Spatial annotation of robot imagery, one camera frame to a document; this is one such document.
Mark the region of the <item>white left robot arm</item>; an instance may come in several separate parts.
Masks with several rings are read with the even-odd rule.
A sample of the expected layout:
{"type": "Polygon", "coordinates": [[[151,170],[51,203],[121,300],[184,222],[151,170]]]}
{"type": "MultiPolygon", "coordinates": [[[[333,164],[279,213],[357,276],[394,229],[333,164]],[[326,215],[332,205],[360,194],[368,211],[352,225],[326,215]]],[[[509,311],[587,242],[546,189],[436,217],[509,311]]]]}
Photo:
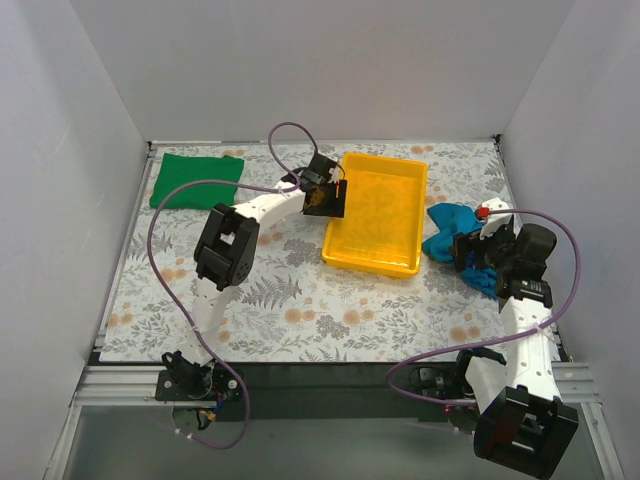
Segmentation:
{"type": "Polygon", "coordinates": [[[308,166],[286,174],[260,195],[234,206],[214,206],[197,242],[194,326],[181,346],[190,362],[205,364],[208,350],[237,287],[249,276],[259,236],[290,215],[342,218],[346,208],[346,173],[339,163],[315,153],[308,166]]]}

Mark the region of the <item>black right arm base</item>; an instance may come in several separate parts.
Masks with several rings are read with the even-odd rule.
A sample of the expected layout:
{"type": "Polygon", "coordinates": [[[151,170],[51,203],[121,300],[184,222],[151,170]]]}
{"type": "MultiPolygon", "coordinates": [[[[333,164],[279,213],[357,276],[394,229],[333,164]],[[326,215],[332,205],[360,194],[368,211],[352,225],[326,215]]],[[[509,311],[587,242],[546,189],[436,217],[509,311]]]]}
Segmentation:
{"type": "MultiPolygon", "coordinates": [[[[505,366],[504,356],[487,347],[461,350],[455,364],[417,366],[410,370],[408,380],[414,393],[440,400],[474,401],[475,395],[465,373],[472,359],[488,360],[491,365],[505,366]]],[[[471,434],[480,418],[477,407],[445,406],[449,422],[464,433],[471,434]]]]}

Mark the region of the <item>blue t shirt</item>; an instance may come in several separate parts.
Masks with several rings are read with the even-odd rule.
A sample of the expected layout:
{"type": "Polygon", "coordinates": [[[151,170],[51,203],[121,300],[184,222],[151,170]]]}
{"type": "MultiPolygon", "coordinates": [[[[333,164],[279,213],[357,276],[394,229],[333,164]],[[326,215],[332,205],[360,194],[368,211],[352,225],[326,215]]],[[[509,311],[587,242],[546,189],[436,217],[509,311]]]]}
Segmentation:
{"type": "MultiPolygon", "coordinates": [[[[474,211],[465,205],[439,203],[427,209],[427,214],[438,228],[438,232],[422,243],[422,252],[431,260],[445,265],[454,265],[450,252],[456,234],[468,234],[482,227],[474,211]]],[[[472,255],[466,259],[466,269],[460,273],[463,282],[471,288],[497,299],[495,292],[497,273],[491,269],[473,267],[472,255]]]]}

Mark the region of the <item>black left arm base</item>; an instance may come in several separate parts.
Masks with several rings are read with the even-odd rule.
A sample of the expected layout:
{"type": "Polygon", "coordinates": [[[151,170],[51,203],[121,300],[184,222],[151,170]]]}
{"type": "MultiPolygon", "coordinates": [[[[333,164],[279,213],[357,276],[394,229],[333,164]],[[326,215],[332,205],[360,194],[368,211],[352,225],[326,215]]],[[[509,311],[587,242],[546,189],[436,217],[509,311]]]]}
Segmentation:
{"type": "Polygon", "coordinates": [[[154,398],[157,401],[238,401],[239,381],[215,361],[192,363],[177,350],[161,356],[154,398]]]}

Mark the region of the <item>yellow plastic tray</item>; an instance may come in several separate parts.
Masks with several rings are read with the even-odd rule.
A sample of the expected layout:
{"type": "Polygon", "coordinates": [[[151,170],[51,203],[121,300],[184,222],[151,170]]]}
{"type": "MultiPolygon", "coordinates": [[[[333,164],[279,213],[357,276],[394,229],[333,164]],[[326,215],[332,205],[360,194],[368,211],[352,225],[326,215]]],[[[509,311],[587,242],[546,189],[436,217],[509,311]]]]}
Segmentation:
{"type": "Polygon", "coordinates": [[[330,220],[322,258],[334,268],[394,278],[420,271],[428,166],[348,152],[345,212],[330,220]]]}

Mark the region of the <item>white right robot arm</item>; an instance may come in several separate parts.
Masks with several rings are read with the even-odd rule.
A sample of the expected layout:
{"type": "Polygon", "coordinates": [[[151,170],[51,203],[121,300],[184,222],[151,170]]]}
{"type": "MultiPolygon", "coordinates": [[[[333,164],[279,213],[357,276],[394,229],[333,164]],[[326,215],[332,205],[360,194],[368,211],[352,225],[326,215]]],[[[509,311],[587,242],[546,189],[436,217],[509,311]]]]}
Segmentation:
{"type": "Polygon", "coordinates": [[[475,397],[479,410],[474,452],[483,459],[536,479],[555,472],[579,424],[556,386],[551,361],[551,287],[543,275],[557,238],[544,226],[514,226],[507,210],[482,207],[483,225],[454,237],[456,269],[491,268],[508,336],[506,354],[472,347],[459,354],[454,389],[475,397]]]}

